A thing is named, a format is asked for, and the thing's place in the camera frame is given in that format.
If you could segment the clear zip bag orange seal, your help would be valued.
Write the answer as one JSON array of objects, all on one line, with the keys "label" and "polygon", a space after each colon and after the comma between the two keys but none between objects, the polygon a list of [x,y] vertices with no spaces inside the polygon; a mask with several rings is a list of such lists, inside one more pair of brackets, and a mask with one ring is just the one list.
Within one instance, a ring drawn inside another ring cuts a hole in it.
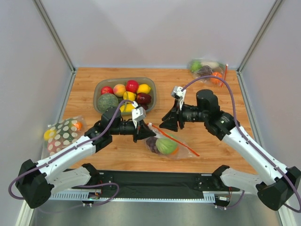
[{"label": "clear zip bag orange seal", "polygon": [[148,127],[156,134],[144,140],[146,148],[159,156],[179,160],[199,157],[184,141],[171,133],[167,133],[152,123]]}]

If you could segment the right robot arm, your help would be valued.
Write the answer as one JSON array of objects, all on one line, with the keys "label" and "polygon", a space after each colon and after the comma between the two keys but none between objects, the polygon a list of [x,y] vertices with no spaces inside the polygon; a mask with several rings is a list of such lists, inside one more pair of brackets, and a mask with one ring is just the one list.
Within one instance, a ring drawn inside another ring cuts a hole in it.
[{"label": "right robot arm", "polygon": [[217,96],[209,89],[196,93],[197,105],[184,103],[186,91],[176,86],[171,110],[162,118],[160,128],[183,129],[187,122],[202,122],[206,130],[235,149],[256,170],[257,174],[237,171],[222,165],[213,172],[218,182],[227,187],[255,194],[269,209],[279,210],[298,188],[301,172],[288,168],[256,143],[234,117],[220,110]]}]

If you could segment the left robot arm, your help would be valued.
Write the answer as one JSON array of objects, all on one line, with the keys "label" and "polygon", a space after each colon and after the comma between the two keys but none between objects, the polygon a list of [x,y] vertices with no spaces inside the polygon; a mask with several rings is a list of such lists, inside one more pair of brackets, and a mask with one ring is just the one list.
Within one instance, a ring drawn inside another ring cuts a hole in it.
[{"label": "left robot arm", "polygon": [[132,118],[123,120],[116,107],[108,108],[77,141],[45,159],[22,163],[18,177],[12,182],[21,199],[31,209],[44,204],[51,195],[72,187],[90,187],[97,183],[97,170],[90,164],[78,169],[68,168],[79,160],[97,153],[112,142],[114,135],[131,135],[134,142],[154,137],[156,134],[144,122],[145,110],[138,107],[132,110]]}]

